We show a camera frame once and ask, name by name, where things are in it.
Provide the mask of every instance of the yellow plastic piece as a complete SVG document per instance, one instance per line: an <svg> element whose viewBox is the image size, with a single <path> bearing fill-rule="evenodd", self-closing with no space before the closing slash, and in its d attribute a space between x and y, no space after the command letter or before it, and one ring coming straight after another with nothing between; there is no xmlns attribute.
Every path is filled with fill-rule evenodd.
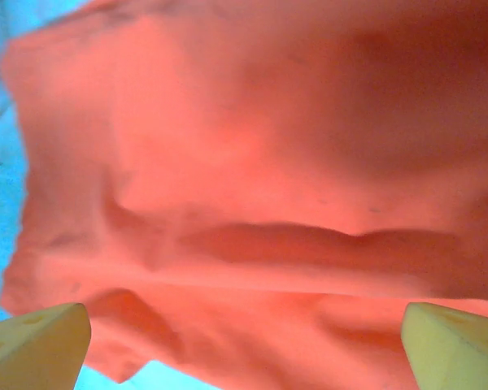
<svg viewBox="0 0 488 390"><path fill-rule="evenodd" d="M90 343L82 304L0 322L0 390L72 390Z"/></svg>
<svg viewBox="0 0 488 390"><path fill-rule="evenodd" d="M401 336L420 390L488 390L487 317L411 303Z"/></svg>

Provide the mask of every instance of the orange cloth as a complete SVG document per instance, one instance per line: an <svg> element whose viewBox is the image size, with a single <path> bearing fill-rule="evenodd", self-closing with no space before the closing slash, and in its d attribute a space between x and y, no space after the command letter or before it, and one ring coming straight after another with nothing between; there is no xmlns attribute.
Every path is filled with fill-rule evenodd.
<svg viewBox="0 0 488 390"><path fill-rule="evenodd" d="M91 2L2 72L2 304L83 301L113 379L415 390L405 305L488 315L487 0Z"/></svg>

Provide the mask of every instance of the coral shirt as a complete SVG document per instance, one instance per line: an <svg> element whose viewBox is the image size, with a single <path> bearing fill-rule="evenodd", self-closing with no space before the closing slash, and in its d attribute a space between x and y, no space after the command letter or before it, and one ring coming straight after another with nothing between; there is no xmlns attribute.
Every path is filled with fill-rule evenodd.
<svg viewBox="0 0 488 390"><path fill-rule="evenodd" d="M1 303L84 302L105 375L414 390L405 305L488 315L488 0L96 1L1 67Z"/></svg>

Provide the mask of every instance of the light blue background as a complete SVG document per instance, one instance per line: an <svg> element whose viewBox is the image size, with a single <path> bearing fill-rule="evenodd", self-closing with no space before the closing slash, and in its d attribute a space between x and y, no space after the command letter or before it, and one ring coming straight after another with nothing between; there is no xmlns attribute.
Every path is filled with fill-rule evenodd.
<svg viewBox="0 0 488 390"><path fill-rule="evenodd" d="M69 12L84 0L0 0L4 5L7 29L12 37L37 28ZM25 197L24 177L27 161L11 105L0 118L0 285L1 274L14 250L20 231L20 214ZM0 309L0 320L8 314ZM161 363L150 362L137 375L115 384L98 372L83 367L76 390L209 390L204 383L183 375Z"/></svg>

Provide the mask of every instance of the orange fabric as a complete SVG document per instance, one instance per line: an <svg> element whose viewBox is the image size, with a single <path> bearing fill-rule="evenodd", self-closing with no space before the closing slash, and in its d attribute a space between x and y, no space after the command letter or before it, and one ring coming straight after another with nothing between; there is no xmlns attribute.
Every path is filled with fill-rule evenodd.
<svg viewBox="0 0 488 390"><path fill-rule="evenodd" d="M409 301L488 315L488 1L91 2L2 71L2 304L83 301L113 379L412 390Z"/></svg>

